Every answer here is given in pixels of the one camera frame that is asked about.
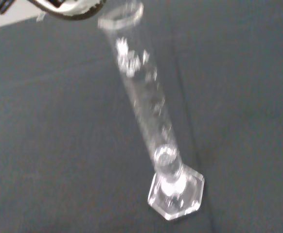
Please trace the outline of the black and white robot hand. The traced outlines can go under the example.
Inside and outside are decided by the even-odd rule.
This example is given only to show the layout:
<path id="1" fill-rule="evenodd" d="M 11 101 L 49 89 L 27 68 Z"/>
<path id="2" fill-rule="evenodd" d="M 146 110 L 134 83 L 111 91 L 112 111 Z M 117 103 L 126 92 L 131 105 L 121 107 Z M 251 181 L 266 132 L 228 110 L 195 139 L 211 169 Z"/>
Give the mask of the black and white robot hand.
<path id="1" fill-rule="evenodd" d="M 0 15 L 4 15 L 16 0 L 0 0 Z M 79 21 L 93 17 L 107 0 L 26 0 L 39 10 L 62 20 Z"/>

